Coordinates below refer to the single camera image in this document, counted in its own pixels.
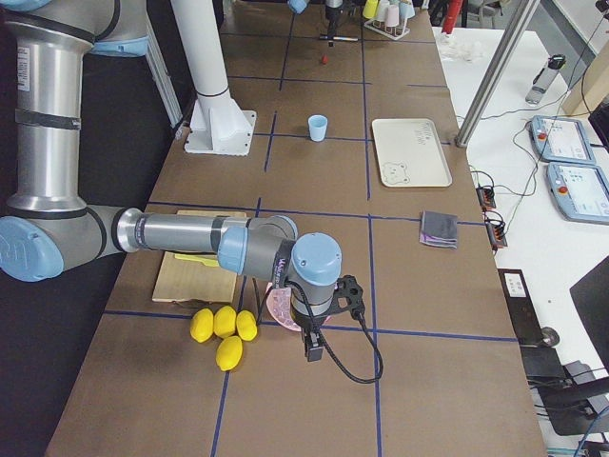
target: red object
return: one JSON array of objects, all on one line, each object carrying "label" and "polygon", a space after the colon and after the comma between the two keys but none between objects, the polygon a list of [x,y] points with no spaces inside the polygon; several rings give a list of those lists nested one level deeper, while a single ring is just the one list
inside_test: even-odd
[{"label": "red object", "polygon": [[463,0],[450,0],[448,13],[446,14],[446,19],[444,19],[444,25],[442,26],[442,33],[450,35],[453,32],[455,24],[457,23],[457,17],[461,12],[462,5]]}]

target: light blue cup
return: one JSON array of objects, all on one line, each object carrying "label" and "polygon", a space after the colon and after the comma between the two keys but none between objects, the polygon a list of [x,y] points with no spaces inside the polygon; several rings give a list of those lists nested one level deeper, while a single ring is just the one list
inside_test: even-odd
[{"label": "light blue cup", "polygon": [[308,118],[308,134],[313,141],[323,141],[327,130],[327,117],[314,114]]}]

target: yellow lemon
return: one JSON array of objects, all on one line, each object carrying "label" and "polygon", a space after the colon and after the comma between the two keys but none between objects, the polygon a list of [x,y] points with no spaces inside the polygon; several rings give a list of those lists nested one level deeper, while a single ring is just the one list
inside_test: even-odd
[{"label": "yellow lemon", "polygon": [[250,311],[244,309],[237,314],[237,333],[244,341],[256,338],[258,327],[256,327],[256,318]]},{"label": "yellow lemon", "polygon": [[221,307],[213,317],[213,332],[220,338],[226,338],[235,334],[235,321],[237,311],[229,305]]},{"label": "yellow lemon", "polygon": [[222,371],[237,367],[244,354],[244,343],[238,336],[229,336],[220,343],[216,352],[216,364]]},{"label": "yellow lemon", "polygon": [[190,321],[190,336],[203,343],[211,338],[213,334],[213,312],[211,309],[201,309],[192,316]]}]

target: blue joint cap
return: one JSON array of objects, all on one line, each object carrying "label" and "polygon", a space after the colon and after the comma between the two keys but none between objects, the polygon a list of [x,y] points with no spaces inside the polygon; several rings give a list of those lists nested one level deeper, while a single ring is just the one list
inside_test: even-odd
[{"label": "blue joint cap", "polygon": [[287,5],[296,14],[300,14],[306,9],[308,0],[287,0]]},{"label": "blue joint cap", "polygon": [[313,286],[330,286],[341,275],[341,247],[324,233],[308,233],[292,248],[292,266]]},{"label": "blue joint cap", "polygon": [[33,11],[49,2],[50,0],[0,0],[0,6],[11,11]]},{"label": "blue joint cap", "polygon": [[247,228],[229,227],[220,240],[218,263],[220,267],[241,274],[246,264]]},{"label": "blue joint cap", "polygon": [[64,258],[41,228],[7,216],[0,218],[0,268],[15,279],[34,283],[61,274]]},{"label": "blue joint cap", "polygon": [[292,227],[292,230],[294,230],[294,239],[298,238],[298,227],[296,227],[296,224],[294,223],[294,221],[292,221],[289,217],[287,216],[277,216],[277,217],[281,217],[282,219],[284,219],[285,221],[288,222],[288,224]]},{"label": "blue joint cap", "polygon": [[148,51],[148,37],[120,41],[98,41],[89,51],[95,55],[108,57],[141,57]]}]

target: blue tape line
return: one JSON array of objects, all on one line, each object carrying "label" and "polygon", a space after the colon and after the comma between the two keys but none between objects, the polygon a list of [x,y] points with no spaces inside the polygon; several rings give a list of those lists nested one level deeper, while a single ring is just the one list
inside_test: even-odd
[{"label": "blue tape line", "polygon": [[372,198],[372,186],[370,184],[370,152],[368,150],[368,106],[365,93],[365,58],[363,46],[363,24],[360,24],[360,36],[362,37],[362,93],[363,93],[363,139],[365,140],[365,188],[366,198]]},{"label": "blue tape line", "polygon": [[[308,138],[308,135],[296,135],[293,133],[275,133],[275,136],[282,136],[285,138]],[[326,136],[326,140],[341,140],[341,141],[365,141],[364,138],[346,138],[342,136]]]},{"label": "blue tape line", "polygon": [[329,217],[352,217],[355,219],[367,219],[368,216],[361,214],[347,214],[338,212],[312,212],[312,211],[297,211],[292,209],[262,209],[263,212],[280,212],[283,214],[302,214],[305,216],[329,216]]},{"label": "blue tape line", "polygon": [[[230,207],[221,205],[196,205],[190,203],[174,203],[174,202],[148,202],[149,205],[158,205],[165,207],[180,207],[180,208],[201,208],[201,209],[225,209],[225,210],[238,210],[238,211],[250,211],[250,212],[273,212],[282,214],[301,214],[303,216],[322,216],[322,217],[346,217],[353,219],[368,219],[382,220],[382,221],[405,221],[420,223],[420,217],[405,217],[405,216],[381,216],[378,214],[352,214],[352,213],[340,213],[340,212],[321,212],[321,211],[300,211],[296,209],[275,209],[275,208],[250,208],[250,207]],[[458,221],[457,224],[461,226],[475,226],[484,227],[484,222],[468,222]]]},{"label": "blue tape line", "polygon": [[325,84],[363,84],[362,81],[343,81],[343,80],[329,80],[329,79],[303,79],[303,78],[273,78],[270,76],[243,76],[243,75],[230,75],[228,79],[259,79],[263,81],[290,81],[295,83],[325,83]]},{"label": "blue tape line", "polygon": [[284,67],[282,68],[282,79],[279,81],[279,90],[284,87],[285,69],[287,67],[287,54],[289,53],[289,43],[292,40],[292,30],[294,29],[294,19],[296,14],[292,13],[292,21],[289,24],[289,34],[287,36],[287,44],[285,45]]},{"label": "blue tape line", "polygon": [[148,202],[149,205],[158,205],[161,207],[180,207],[180,208],[202,208],[202,209],[225,209],[229,211],[255,211],[255,208],[250,207],[229,207],[223,205],[198,205],[194,203],[175,203],[175,202]]},{"label": "blue tape line", "polygon": [[[368,214],[368,257],[370,257],[370,296],[371,296],[371,308],[372,308],[372,338],[375,344],[378,342],[377,337],[377,303],[376,303],[376,286],[375,286],[375,269],[374,269],[374,236],[372,233],[372,217]],[[377,373],[379,370],[379,361],[377,360],[376,354],[373,353],[374,358],[374,372]],[[381,388],[379,381],[374,383],[374,395],[376,401],[376,413],[377,413],[377,455],[381,457],[383,455],[383,433],[381,424]]]},{"label": "blue tape line", "polygon": [[[117,309],[106,309],[103,314],[115,315],[115,316],[131,316],[131,317],[152,317],[156,319],[183,319],[190,320],[191,315],[184,314],[163,314],[160,312],[142,312],[142,311],[121,311]],[[266,326],[274,326],[277,323],[272,321],[264,321]],[[344,327],[344,326],[324,326],[328,330],[339,330],[339,331],[362,331],[356,327]],[[477,340],[477,341],[497,341],[507,343],[517,343],[517,338],[510,338],[506,336],[483,336],[483,335],[467,335],[463,333],[441,333],[434,331],[417,331],[417,330],[392,330],[388,328],[371,328],[370,332],[373,334],[387,334],[387,335],[402,335],[402,336],[426,336],[432,338],[451,338],[456,340]]]},{"label": "blue tape line", "polygon": [[462,333],[441,333],[435,331],[416,331],[416,330],[389,330],[377,328],[377,333],[387,335],[402,335],[402,336],[424,336],[431,338],[449,338],[454,340],[475,340],[475,341],[495,341],[506,343],[517,343],[517,338],[508,336],[483,336],[483,335],[467,335]]},{"label": "blue tape line", "polygon": [[277,122],[277,111],[273,114],[273,123],[270,126],[270,135],[268,136],[268,148],[266,148],[265,172],[268,171],[268,161],[270,160],[270,149],[273,145],[273,135],[275,133],[275,123]]},{"label": "blue tape line", "polygon": [[215,457],[218,450],[218,439],[220,438],[220,428],[222,426],[222,416],[225,412],[226,392],[228,391],[228,378],[230,371],[225,374],[225,381],[222,385],[222,395],[220,396],[220,405],[218,406],[218,417],[216,418],[216,429],[213,432],[213,444],[211,445],[210,457]]},{"label": "blue tape line", "polygon": [[192,319],[190,314],[164,314],[162,312],[122,311],[120,309],[105,309],[103,314],[111,316],[156,317],[161,319]]},{"label": "blue tape line", "polygon": [[448,89],[447,85],[444,84],[406,84],[408,88],[445,88]]},{"label": "blue tape line", "polygon": [[[246,289],[247,277],[244,276],[244,281],[241,284],[241,293],[239,295],[239,307],[238,311],[241,310],[243,301],[244,301],[244,290]],[[220,405],[218,406],[218,417],[216,419],[216,429],[213,433],[213,444],[211,446],[210,457],[215,457],[216,452],[218,450],[218,439],[220,438],[220,429],[222,427],[222,417],[225,412],[225,403],[226,403],[226,393],[228,391],[228,380],[230,378],[230,371],[227,371],[225,374],[225,381],[222,386],[222,395],[220,396]]]}]

